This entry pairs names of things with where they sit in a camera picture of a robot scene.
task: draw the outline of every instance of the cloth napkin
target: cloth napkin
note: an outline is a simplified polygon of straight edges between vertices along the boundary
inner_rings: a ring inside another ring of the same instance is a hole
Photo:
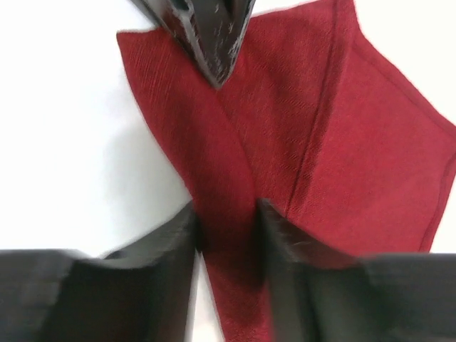
[[[260,197],[353,256],[429,251],[456,173],[456,128],[364,38],[353,0],[253,18],[221,90],[162,29],[122,32],[118,43],[201,218],[227,342],[274,339]]]

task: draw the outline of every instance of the red fabric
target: red fabric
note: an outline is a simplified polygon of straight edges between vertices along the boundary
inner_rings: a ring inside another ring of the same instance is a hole
[[[271,339],[257,197],[352,255],[429,250],[456,173],[456,129],[367,42],[352,0],[253,18],[221,90],[161,29],[118,42],[201,217],[227,342]]]

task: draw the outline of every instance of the black object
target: black object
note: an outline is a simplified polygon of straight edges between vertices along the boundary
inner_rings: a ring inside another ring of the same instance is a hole
[[[106,259],[1,252],[0,341],[183,341],[196,233],[187,206]]]
[[[455,255],[357,259],[258,208],[276,341],[456,341]],[[188,205],[106,259],[0,252],[0,341],[183,342],[198,232]]]
[[[223,86],[234,69],[254,0],[132,2],[175,38],[213,87]]]

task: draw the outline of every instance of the white table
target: white table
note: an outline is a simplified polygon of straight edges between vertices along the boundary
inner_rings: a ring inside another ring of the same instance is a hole
[[[300,2],[257,0],[255,12]],[[374,46],[456,123],[456,2],[356,7]],[[97,256],[189,200],[142,121],[115,40],[118,30],[149,27],[128,0],[0,4],[0,249]],[[456,252],[455,192],[434,252]],[[220,341],[205,286],[200,280],[193,341]]]

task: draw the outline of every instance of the folded red fabric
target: folded red fabric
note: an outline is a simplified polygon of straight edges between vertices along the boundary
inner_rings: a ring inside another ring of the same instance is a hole
[[[348,254],[429,250],[456,173],[456,128],[363,37],[353,0],[253,18],[221,90],[161,29],[118,43],[201,217],[227,342],[272,339],[258,197]]]

